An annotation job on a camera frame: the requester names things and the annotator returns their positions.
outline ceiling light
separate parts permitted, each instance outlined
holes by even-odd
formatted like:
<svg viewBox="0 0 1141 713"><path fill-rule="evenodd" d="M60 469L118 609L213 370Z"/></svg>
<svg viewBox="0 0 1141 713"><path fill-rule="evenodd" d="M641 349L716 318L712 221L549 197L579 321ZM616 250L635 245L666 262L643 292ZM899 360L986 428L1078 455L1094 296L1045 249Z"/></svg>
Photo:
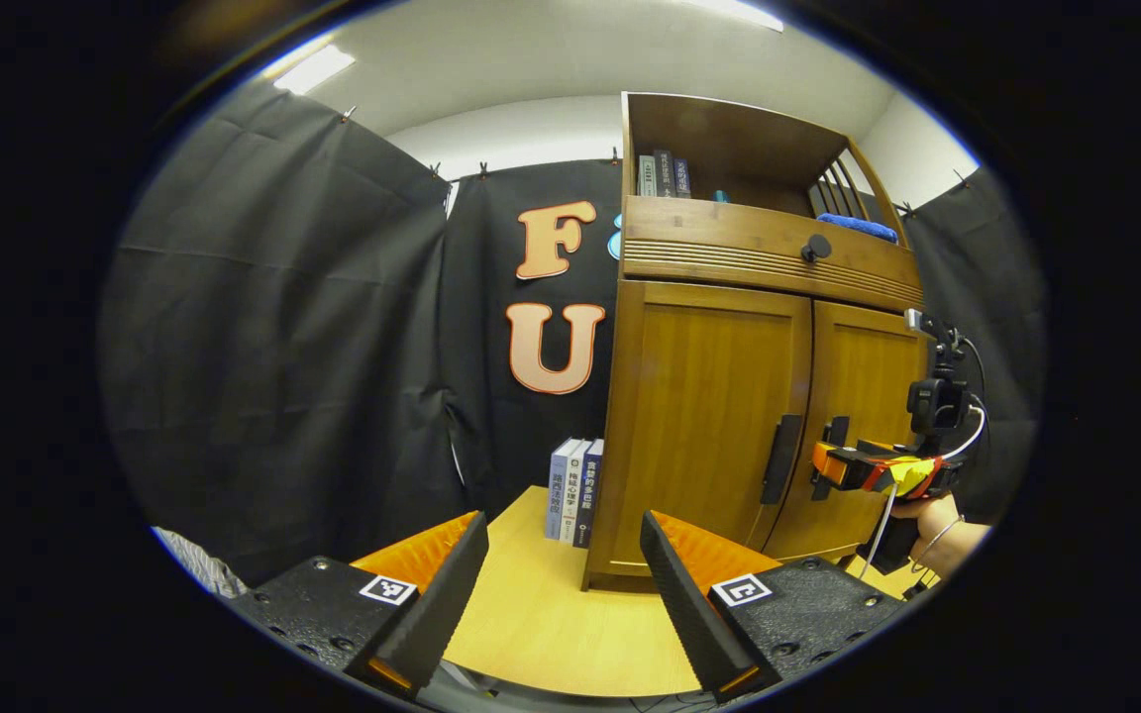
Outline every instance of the ceiling light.
<svg viewBox="0 0 1141 713"><path fill-rule="evenodd" d="M333 76L337 72L342 72L354 63L354 57L337 49L334 44L330 44L285 72L284 76L275 81L275 86L276 89L289 89L292 94L308 94L319 82Z"/></svg>
<svg viewBox="0 0 1141 713"><path fill-rule="evenodd" d="M730 15L730 17L745 19L747 23L755 23L758 26L766 26L768 29L774 29L774 31L783 32L783 21L775 18L774 15L769 15L760 8L754 8L752 5L742 3L739 0L682 0L683 3L698 5L701 8L706 8L710 10L715 10L717 13L722 13L725 15Z"/></svg>

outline wooden table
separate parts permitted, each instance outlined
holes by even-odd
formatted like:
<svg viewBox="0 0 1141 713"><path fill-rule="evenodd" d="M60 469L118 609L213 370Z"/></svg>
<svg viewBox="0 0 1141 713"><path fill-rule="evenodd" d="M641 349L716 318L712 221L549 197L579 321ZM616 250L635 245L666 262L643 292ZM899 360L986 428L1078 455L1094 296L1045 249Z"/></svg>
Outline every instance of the wooden table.
<svg viewBox="0 0 1141 713"><path fill-rule="evenodd" d="M548 488L529 487L488 524L489 551L444 658L566 695L701 690L657 594L580 591L589 551L544 538ZM860 559L850 572L860 572ZM909 568L866 582L900 597Z"/></svg>

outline cabinet door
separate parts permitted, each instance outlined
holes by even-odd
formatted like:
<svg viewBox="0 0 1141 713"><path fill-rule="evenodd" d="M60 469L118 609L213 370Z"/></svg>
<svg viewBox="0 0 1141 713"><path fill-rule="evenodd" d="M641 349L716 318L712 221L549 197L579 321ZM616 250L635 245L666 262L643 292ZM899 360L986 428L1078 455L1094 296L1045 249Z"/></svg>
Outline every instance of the cabinet door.
<svg viewBox="0 0 1141 713"><path fill-rule="evenodd" d="M804 297L620 281L590 573L649 573L640 525L650 509L735 542L767 532L774 431L804 412L810 349Z"/></svg>
<svg viewBox="0 0 1141 713"><path fill-rule="evenodd" d="M905 316L842 303L812 303L812 391L804 438L764 554L833 559L866 542L888 496L830 492L814 501L812 444L833 416L849 416L847 446L857 439L914 443L905 402L909 384L928 371L928 340L905 327Z"/></svg>

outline black curtain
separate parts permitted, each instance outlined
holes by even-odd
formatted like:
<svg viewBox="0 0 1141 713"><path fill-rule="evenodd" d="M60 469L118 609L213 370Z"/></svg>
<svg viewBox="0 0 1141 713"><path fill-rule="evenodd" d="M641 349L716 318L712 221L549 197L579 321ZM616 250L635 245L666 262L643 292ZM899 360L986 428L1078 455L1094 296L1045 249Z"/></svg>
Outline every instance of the black curtain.
<svg viewBox="0 0 1141 713"><path fill-rule="evenodd" d="M986 168L916 208L905 234L926 310L968 334L984 359L984 384L973 354L958 362L956 379L981 396L992 419L955 499L969 520L992 524L1020 477L1055 476L1025 472L1045 397L1045 279L1005 191ZM978 422L971 416L952 440L963 441Z"/></svg>
<svg viewBox="0 0 1141 713"><path fill-rule="evenodd" d="M548 485L549 454L566 438L605 438L610 389L620 262L610 240L620 216L621 167L608 160L545 163L464 177L447 221L439 348L450 389L453 446L477 507L492 518L533 484ZM567 262L560 274L523 279L526 226L519 216L542 208L572 206L580 222L580 246L558 246ZM592 371L567 394L540 394L515 376L510 364L512 303L542 303L540 357L560 371L569 360L570 326L563 310L592 303L605 310L593 339Z"/></svg>
<svg viewBox="0 0 1141 713"><path fill-rule="evenodd" d="M467 510L435 349L446 195L266 84L180 141L100 316L108 428L153 524L258 586Z"/></svg>

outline white book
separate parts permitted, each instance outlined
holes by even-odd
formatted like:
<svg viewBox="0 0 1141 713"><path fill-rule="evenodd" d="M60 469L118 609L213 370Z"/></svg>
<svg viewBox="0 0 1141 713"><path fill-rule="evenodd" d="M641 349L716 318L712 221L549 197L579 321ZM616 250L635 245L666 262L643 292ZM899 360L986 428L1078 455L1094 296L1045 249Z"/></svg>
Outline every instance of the white book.
<svg viewBox="0 0 1141 713"><path fill-rule="evenodd" d="M637 195L657 195L657 175L654 172L654 157L640 157L639 168Z"/></svg>
<svg viewBox="0 0 1141 713"><path fill-rule="evenodd" d="M544 537L561 538L561 501L566 497L567 456L580 443L577 438L567 438L549 456L549 511L544 513Z"/></svg>
<svg viewBox="0 0 1141 713"><path fill-rule="evenodd" d="M574 519L580 510L580 478L583 476L583 455L588 453L590 440L581 440L580 446L567 460L566 496L561 500L561 542L574 544Z"/></svg>

